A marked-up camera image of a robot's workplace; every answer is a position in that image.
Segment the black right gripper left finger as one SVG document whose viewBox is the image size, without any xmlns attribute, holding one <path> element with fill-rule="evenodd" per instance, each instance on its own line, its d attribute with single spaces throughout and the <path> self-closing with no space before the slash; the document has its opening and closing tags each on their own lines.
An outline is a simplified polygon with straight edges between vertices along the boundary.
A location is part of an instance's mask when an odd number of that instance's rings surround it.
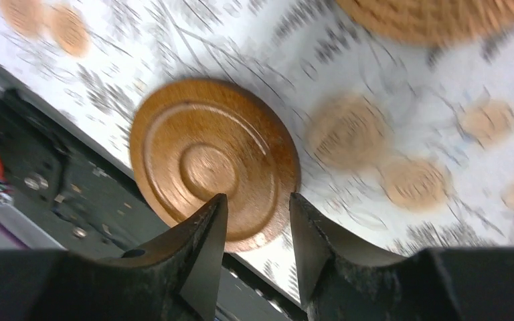
<svg viewBox="0 0 514 321">
<path fill-rule="evenodd" d="M 0 320 L 213 320 L 227 222 L 217 194 L 120 257 L 0 249 Z"/>
</svg>

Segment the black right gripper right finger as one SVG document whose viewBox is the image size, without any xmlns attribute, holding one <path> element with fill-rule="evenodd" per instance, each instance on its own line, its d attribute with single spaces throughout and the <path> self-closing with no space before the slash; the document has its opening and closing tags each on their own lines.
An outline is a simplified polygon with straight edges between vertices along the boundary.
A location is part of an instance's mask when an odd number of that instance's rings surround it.
<svg viewBox="0 0 514 321">
<path fill-rule="evenodd" d="M 431 247 L 402 257 L 290 196 L 309 320 L 514 320 L 514 247 Z"/>
</svg>

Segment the brown ceramic saucer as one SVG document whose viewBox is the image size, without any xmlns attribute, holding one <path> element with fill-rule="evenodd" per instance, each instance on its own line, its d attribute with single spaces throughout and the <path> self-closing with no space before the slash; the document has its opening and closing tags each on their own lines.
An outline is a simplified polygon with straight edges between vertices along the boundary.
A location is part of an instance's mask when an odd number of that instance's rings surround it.
<svg viewBox="0 0 514 321">
<path fill-rule="evenodd" d="M 129 154 L 143 197 L 170 226 L 225 194 L 227 252 L 277 238 L 301 183 L 282 120 L 255 94 L 224 80 L 188 78 L 150 93 L 135 114 Z"/>
</svg>

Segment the woven rattan coaster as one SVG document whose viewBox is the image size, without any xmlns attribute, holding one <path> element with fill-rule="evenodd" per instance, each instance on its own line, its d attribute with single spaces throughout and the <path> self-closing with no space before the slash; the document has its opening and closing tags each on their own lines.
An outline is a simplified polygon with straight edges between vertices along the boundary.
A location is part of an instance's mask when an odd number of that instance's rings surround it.
<svg viewBox="0 0 514 321">
<path fill-rule="evenodd" d="M 514 1 L 341 0 L 336 4 L 366 30 L 414 45 L 452 45 L 514 26 Z"/>
</svg>

